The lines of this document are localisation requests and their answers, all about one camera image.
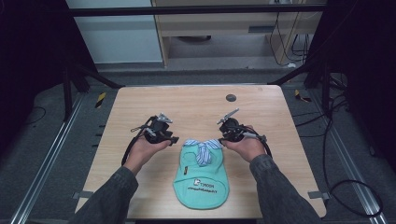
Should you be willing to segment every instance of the person's arm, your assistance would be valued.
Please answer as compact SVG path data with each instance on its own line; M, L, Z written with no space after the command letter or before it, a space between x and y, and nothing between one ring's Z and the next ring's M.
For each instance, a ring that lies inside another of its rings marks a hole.
M250 163L264 223L321 223L314 208L266 155L258 139L245 137L240 142L222 141L222 144Z
M132 146L125 164L76 212L69 223L124 223L131 198L137 190L135 178L142 166L170 141L151 144L144 137Z

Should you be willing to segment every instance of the person's left hand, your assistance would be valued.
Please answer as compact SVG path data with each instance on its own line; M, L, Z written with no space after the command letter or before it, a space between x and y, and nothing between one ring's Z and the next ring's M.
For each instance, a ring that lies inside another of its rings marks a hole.
M167 148L170 144L170 140L151 144L144 136L141 136L132 146L128 159L123 166L132 171L134 175L137 175L142 166L146 164L155 153Z

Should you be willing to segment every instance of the desk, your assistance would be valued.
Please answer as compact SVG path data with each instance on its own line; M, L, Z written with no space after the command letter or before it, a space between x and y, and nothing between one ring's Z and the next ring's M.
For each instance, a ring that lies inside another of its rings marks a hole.
M228 6L228 5L268 5L270 0L151 0L154 7L177 6ZM294 0L293 4L322 4L327 0ZM271 34L276 60L283 63L286 52L292 45L295 35L314 34L321 12L282 12L276 13L231 13L231 14L193 14L193 15L157 15L157 31L163 54L163 62L168 64L168 52L172 36L195 35L263 35ZM262 27L263 31L251 33L249 28Z
M235 102L226 95L234 94ZM137 175L139 188L131 200L128 218L261 218L256 182L248 163L235 152L223 149L224 166L230 183L227 202L213 210L192 210L182 205L174 192L179 153L184 141L220 138L217 121L236 108L233 115L243 124L253 124L265 134L279 169L298 192L323 217L321 199L309 199L307 192L318 190L304 154L282 90L278 86L178 86L133 87L119 90L84 186L96 191L120 167L121 158L136 133L150 116L163 112L174 123L169 130L180 139L156 155ZM80 199L79 209L86 199Z

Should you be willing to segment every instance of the folded pet clothing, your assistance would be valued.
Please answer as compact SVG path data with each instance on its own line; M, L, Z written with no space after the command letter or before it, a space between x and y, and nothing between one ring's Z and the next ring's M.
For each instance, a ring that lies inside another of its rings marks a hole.
M174 190L178 200L193 209L216 208L227 200L229 184L221 143L217 139L185 142Z

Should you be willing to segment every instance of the hand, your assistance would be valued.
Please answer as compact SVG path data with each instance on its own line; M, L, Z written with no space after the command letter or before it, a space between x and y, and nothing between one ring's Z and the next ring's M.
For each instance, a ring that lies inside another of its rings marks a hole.
M144 136L141 136L132 146L128 159L123 166L132 171L134 175L137 175L142 166L146 164L155 153L167 148L170 144L170 140L151 144Z
M264 146L257 138L244 137L239 142L230 142L222 140L221 143L228 149L237 152L245 161L251 162L259 155L267 154Z

